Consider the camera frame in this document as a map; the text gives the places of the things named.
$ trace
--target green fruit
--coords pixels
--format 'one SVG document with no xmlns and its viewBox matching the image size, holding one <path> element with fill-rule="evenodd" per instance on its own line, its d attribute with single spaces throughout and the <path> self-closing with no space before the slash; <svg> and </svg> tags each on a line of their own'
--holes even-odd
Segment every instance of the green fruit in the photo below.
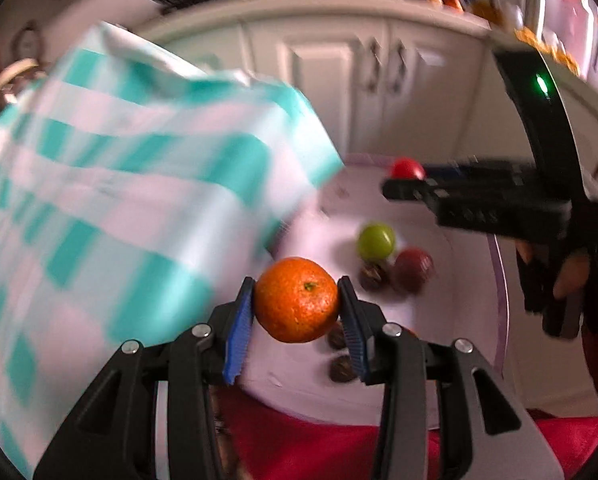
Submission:
<svg viewBox="0 0 598 480">
<path fill-rule="evenodd" d="M 386 224 L 368 224 L 357 239 L 357 253 L 367 262 L 385 260 L 393 254 L 394 247 L 393 228 Z"/>
</svg>

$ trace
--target white tray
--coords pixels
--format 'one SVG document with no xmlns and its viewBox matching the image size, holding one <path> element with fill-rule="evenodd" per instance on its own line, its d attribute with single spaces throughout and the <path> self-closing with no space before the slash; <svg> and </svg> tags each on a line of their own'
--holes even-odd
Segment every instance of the white tray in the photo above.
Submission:
<svg viewBox="0 0 598 480">
<path fill-rule="evenodd" d="M 293 221 L 277 258 L 303 256 L 335 280 L 350 276 L 359 298 L 379 304 L 388 321 L 439 344 L 468 338 L 502 371 L 508 301 L 495 238 L 439 228 L 423 205 L 388 202 L 380 193 L 385 174 L 384 168 L 347 166 L 323 189 L 319 202 Z M 369 221 L 391 225 L 398 249 L 410 244 L 431 254 L 436 277 L 420 297 L 404 301 L 391 291 L 368 294 L 359 287 L 355 241 Z M 345 352 L 333 352 L 324 338 L 281 344 L 255 322 L 241 385 L 268 406 L 302 420 L 376 426 L 383 386 L 335 384 L 328 377 L 330 360 Z M 438 427 L 433 383 L 428 383 L 428 421 Z"/>
</svg>

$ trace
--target teal and white checkered cloth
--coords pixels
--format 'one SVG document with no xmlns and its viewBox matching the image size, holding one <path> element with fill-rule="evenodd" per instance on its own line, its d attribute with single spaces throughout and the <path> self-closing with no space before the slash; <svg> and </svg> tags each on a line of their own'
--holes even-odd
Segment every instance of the teal and white checkered cloth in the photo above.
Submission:
<svg viewBox="0 0 598 480">
<path fill-rule="evenodd" d="M 233 300 L 342 167 L 296 90 L 99 25 L 0 115 L 0 446 L 31 478 L 129 338 Z"/>
</svg>

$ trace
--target green light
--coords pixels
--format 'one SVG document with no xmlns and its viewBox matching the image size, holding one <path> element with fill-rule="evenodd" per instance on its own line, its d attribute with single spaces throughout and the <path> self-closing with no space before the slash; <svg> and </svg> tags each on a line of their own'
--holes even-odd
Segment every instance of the green light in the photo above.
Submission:
<svg viewBox="0 0 598 480">
<path fill-rule="evenodd" d="M 548 97 L 548 85 L 546 84 L 544 78 L 540 75 L 537 76 L 537 84 L 539 85 L 539 88 L 544 93 L 544 95 Z"/>
</svg>

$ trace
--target person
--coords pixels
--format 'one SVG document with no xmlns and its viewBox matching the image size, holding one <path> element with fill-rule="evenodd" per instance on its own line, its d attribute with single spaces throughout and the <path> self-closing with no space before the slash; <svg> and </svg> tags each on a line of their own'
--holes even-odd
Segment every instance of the person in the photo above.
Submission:
<svg viewBox="0 0 598 480">
<path fill-rule="evenodd" d="M 535 259 L 534 247 L 525 241 L 516 240 L 516 248 L 522 263 L 529 265 Z M 574 251 L 562 265 L 553 286 L 553 297 L 562 300 L 571 294 L 582 291 L 591 273 L 591 257 L 587 250 Z M 586 323 L 586 316 L 582 325 L 583 352 L 588 365 L 588 371 L 598 395 L 598 330 L 594 332 Z"/>
</svg>

